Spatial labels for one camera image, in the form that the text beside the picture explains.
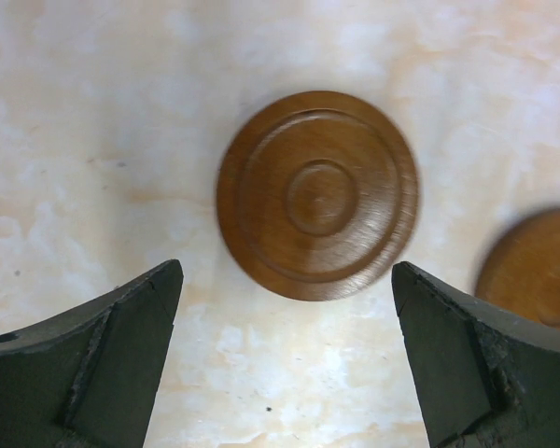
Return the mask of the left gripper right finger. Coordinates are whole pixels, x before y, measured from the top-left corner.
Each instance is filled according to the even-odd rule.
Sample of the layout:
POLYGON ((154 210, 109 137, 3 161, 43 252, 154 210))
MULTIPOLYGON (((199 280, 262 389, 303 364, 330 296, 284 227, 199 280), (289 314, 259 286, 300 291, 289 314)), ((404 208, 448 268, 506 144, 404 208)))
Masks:
POLYGON ((560 447, 560 330, 410 262, 391 284, 432 447, 560 447))

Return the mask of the dark wooden coaster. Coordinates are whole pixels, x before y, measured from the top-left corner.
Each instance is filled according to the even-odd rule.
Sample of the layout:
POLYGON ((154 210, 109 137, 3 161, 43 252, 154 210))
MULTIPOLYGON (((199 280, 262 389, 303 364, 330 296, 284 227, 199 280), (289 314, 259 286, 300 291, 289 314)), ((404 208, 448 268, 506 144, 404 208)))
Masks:
POLYGON ((560 330, 560 207, 520 219, 486 254, 474 295, 560 330))
POLYGON ((217 222, 261 287, 330 301, 381 278, 413 234, 420 197, 413 151, 380 108, 303 91, 256 113, 217 178, 217 222))

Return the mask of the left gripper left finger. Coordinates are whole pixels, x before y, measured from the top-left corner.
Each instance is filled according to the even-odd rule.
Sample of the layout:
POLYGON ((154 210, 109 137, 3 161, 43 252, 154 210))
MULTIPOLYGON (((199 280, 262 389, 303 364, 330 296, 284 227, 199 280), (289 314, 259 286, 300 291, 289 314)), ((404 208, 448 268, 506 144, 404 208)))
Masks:
POLYGON ((141 447, 183 285, 176 259, 0 335, 0 447, 141 447))

